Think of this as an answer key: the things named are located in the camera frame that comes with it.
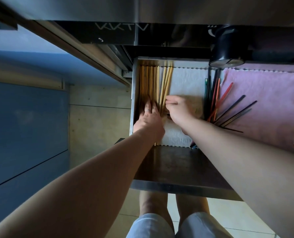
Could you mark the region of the person's right hand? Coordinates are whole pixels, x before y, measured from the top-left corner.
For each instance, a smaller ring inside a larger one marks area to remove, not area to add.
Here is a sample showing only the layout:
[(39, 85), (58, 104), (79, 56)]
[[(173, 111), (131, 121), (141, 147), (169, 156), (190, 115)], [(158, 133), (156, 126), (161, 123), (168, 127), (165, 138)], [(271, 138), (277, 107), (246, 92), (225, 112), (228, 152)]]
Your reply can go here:
[(175, 124), (181, 128), (190, 128), (198, 123), (205, 123), (193, 113), (188, 101), (181, 97), (180, 109), (176, 115), (170, 115)]

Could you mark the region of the person's left hand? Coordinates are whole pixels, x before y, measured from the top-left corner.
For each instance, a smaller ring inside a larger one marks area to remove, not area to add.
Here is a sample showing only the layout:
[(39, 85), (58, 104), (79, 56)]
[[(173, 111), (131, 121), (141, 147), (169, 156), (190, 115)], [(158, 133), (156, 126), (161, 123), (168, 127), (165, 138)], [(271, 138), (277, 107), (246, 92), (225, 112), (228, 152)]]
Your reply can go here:
[(143, 142), (154, 145), (165, 135), (165, 129), (160, 117), (139, 117), (133, 125), (133, 135), (139, 136)]

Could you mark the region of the light bamboo chopstick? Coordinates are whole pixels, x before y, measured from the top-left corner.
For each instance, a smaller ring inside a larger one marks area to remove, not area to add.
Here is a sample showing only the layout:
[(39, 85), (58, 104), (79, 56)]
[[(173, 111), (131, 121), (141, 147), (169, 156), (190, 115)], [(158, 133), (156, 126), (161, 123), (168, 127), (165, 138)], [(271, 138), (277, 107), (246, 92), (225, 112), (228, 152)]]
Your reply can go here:
[(162, 105), (163, 105), (163, 100), (164, 100), (164, 95), (165, 95), (166, 74), (167, 74), (167, 67), (164, 67), (162, 84), (161, 84), (160, 101), (159, 101), (159, 112), (160, 113), (162, 111)]
[(170, 72), (171, 72), (171, 67), (168, 67), (166, 69), (166, 76), (165, 76), (165, 82), (164, 82), (164, 87), (163, 87), (162, 102), (161, 102), (161, 112), (162, 112), (162, 110), (164, 108), (164, 104), (165, 104), (165, 96), (167, 95), (166, 90), (167, 90), (167, 86), (168, 86), (168, 79), (169, 79), (169, 76), (170, 76)]
[(171, 82), (171, 78), (172, 78), (172, 72), (173, 72), (173, 67), (171, 67), (171, 72), (170, 72), (170, 76), (169, 76), (169, 79), (168, 79), (168, 86), (167, 86), (167, 90), (166, 90), (166, 94), (167, 95), (168, 95), (169, 88), (170, 88), (170, 82)]

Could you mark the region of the row of wooden chopsticks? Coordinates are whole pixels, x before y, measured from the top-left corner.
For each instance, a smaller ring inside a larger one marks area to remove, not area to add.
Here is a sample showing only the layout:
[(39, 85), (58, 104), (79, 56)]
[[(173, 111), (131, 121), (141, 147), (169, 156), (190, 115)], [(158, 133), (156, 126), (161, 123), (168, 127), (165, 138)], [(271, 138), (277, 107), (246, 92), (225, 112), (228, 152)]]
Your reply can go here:
[(139, 75), (139, 114), (142, 108), (145, 107), (145, 101), (149, 98), (151, 104), (154, 102), (157, 110), (160, 109), (160, 80), (159, 73), (160, 67), (156, 66), (140, 66)]

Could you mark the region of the person's right forearm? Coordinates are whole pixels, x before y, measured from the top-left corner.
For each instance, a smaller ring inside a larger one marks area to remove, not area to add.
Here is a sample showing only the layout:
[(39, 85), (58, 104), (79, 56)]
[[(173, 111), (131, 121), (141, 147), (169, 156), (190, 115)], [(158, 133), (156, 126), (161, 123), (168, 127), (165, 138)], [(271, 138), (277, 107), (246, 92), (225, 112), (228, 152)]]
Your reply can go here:
[(273, 232), (294, 238), (294, 153), (194, 118), (179, 125)]

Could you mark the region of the person's left forearm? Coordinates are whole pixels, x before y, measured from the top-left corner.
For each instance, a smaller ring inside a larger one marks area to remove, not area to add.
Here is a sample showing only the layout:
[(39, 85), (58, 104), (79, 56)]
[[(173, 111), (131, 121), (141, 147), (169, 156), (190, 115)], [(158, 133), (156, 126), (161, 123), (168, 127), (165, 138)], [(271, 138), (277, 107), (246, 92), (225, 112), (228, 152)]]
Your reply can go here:
[(0, 238), (105, 237), (158, 127), (142, 128), (42, 188), (0, 223)]

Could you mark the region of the tan cloth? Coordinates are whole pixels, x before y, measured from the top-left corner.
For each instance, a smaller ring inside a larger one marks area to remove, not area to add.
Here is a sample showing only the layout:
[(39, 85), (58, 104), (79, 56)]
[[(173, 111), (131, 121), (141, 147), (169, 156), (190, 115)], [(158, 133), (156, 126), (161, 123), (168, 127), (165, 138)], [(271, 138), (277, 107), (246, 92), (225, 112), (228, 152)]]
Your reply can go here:
[(191, 96), (188, 95), (186, 96), (186, 99), (195, 114), (195, 116), (199, 119), (203, 119), (204, 114), (203, 114), (203, 109), (204, 109), (204, 99), (202, 96)]

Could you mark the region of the white textured cloth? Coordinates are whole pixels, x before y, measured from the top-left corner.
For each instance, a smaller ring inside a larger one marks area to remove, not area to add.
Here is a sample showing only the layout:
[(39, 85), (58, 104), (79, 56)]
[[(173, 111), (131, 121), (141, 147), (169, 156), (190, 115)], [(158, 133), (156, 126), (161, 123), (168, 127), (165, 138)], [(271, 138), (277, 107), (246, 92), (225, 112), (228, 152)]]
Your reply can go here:
[[(173, 68), (168, 95), (181, 96), (185, 99), (188, 95), (202, 96), (204, 99), (207, 75), (207, 69)], [(162, 113), (165, 135), (160, 141), (160, 145), (189, 148), (192, 139), (169, 119), (168, 113), (166, 109)]]

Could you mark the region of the bunch of coloured chopsticks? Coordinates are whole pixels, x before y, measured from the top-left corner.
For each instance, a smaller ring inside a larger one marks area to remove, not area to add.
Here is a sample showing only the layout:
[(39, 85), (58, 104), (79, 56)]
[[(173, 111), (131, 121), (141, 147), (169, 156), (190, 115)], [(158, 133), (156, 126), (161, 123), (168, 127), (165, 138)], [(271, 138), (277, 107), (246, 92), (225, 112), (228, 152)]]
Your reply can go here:
[[(226, 88), (225, 92), (221, 94), (221, 84), (222, 84), (222, 69), (217, 68), (214, 71), (214, 77), (212, 79), (211, 76), (212, 69), (208, 68), (208, 76), (205, 79), (205, 93), (204, 93), (204, 104), (203, 104), (203, 119), (205, 121), (208, 121), (209, 123), (216, 124), (222, 117), (224, 117), (226, 114), (228, 114), (232, 109), (234, 109), (245, 97), (246, 95), (240, 96), (239, 99), (237, 99), (224, 113), (222, 113), (219, 117), (217, 116), (218, 109), (222, 106), (223, 102), (226, 100), (228, 94), (232, 90), (233, 82), (229, 84), (229, 86)], [(227, 125), (238, 119), (239, 117), (245, 115), (246, 113), (250, 112), (252, 109), (251, 107), (257, 103), (256, 101), (253, 101), (251, 104), (249, 104), (247, 107), (242, 109), (240, 112), (233, 115), (228, 120), (224, 121), (218, 127), (223, 128), (225, 130), (233, 131), (233, 132), (239, 132), (243, 133), (242, 131), (238, 131), (231, 128), (226, 128)]]

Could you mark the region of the steel kitchen drawer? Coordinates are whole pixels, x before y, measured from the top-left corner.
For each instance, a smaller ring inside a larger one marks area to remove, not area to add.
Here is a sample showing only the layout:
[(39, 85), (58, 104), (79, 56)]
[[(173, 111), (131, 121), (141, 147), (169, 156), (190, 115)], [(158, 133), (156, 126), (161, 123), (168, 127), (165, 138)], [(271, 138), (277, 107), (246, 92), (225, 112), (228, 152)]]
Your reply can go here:
[[(209, 68), (208, 61), (200, 59), (193, 60), (137, 57), (134, 60), (132, 73), (130, 134), (133, 133), (133, 125), (139, 117), (139, 75), (141, 65), (160, 67), (160, 93), (164, 67), (207, 70)], [(214, 71), (217, 68), (211, 69), (211, 76), (213, 79)], [(222, 80), (223, 72), (227, 69), (229, 68), (222, 68)], [(234, 67), (232, 69), (294, 73), (294, 64), (248, 63), (239, 67)], [(220, 129), (233, 134), (233, 131), (225, 130), (223, 128)], [(205, 196), (209, 198), (242, 201), (241, 197), (233, 190), (233, 188), (219, 173), (211, 161), (196, 145), (194, 145), (192, 148), (191, 146), (189, 148), (184, 148), (163, 146), (160, 145), (160, 142), (157, 143), (156, 146), (151, 148), (142, 164), (138, 168), (138, 171), (131, 184), (131, 188), (145, 191), (159, 191), (172, 194), (187, 194)]]

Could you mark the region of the black appliance panel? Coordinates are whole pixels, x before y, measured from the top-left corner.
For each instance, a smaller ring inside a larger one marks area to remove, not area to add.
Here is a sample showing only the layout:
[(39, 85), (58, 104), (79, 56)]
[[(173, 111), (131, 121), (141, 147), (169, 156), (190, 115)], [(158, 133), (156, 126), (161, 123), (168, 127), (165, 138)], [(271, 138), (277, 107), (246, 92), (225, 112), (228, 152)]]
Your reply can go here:
[[(131, 59), (210, 59), (215, 40), (212, 33), (221, 26), (66, 20), (54, 23), (82, 44), (122, 47)], [(247, 29), (245, 61), (294, 64), (294, 27), (240, 27)]]

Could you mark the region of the black round container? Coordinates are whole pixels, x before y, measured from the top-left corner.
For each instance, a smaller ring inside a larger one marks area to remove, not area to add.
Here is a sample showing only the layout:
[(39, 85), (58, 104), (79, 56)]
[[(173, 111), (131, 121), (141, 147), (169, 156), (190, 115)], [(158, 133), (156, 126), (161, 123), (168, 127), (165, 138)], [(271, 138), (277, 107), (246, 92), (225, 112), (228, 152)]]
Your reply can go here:
[(247, 29), (240, 26), (221, 25), (212, 33), (214, 44), (211, 48), (211, 68), (234, 68), (245, 63), (248, 49)]

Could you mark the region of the person's left leg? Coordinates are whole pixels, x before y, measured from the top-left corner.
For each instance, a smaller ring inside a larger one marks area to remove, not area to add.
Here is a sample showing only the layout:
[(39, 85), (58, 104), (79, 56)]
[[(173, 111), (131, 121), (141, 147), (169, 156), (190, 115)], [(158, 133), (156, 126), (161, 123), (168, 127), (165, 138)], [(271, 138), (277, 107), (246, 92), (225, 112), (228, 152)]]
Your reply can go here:
[(164, 192), (140, 191), (139, 206), (140, 217), (145, 214), (157, 214), (165, 219), (171, 229), (174, 231), (172, 218), (168, 208), (168, 194)]

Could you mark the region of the person's leg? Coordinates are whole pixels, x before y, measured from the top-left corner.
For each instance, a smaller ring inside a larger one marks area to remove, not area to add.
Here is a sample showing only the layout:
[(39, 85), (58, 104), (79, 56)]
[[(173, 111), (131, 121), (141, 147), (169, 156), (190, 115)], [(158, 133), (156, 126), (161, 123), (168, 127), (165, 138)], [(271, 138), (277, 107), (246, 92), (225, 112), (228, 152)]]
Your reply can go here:
[(180, 224), (193, 213), (205, 212), (210, 214), (206, 197), (176, 194), (176, 202), (180, 216)]
[(157, 214), (165, 219), (171, 229), (174, 231), (172, 218), (168, 208), (168, 194), (164, 192), (140, 191), (139, 206), (140, 217), (145, 214)]

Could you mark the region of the pink textured cloth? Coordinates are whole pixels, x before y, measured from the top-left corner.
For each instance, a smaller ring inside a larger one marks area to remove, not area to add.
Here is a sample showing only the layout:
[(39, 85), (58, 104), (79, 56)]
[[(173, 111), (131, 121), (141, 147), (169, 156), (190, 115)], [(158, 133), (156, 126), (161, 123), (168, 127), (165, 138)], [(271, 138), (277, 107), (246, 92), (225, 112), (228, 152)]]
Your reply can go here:
[(294, 150), (294, 73), (236, 70), (223, 72), (221, 96), (233, 83), (216, 125), (234, 134), (278, 148)]

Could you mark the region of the person's right leg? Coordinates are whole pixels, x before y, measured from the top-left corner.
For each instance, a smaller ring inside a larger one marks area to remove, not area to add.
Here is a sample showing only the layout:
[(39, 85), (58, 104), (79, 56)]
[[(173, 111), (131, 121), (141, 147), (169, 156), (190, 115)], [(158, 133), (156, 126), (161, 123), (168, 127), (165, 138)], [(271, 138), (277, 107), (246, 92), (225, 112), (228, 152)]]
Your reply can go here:
[(176, 194), (176, 202), (180, 216), (180, 224), (193, 213), (205, 212), (210, 214), (206, 197)]

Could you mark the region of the blue cabinet door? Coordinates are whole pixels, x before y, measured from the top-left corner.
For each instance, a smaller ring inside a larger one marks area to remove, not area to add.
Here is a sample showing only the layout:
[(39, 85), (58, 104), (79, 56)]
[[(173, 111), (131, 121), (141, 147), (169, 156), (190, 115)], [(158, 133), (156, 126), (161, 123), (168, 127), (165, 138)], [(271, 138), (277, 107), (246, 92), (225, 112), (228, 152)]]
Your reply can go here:
[(0, 222), (69, 170), (68, 93), (0, 83)]

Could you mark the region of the white shorts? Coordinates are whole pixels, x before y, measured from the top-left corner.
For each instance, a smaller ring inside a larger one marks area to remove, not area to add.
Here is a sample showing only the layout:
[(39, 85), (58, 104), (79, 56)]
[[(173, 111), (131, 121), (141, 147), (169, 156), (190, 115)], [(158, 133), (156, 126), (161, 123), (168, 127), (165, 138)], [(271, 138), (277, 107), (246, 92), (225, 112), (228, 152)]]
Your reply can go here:
[(158, 214), (147, 213), (133, 222), (126, 238), (233, 238), (210, 214), (195, 212), (189, 215), (175, 233)]

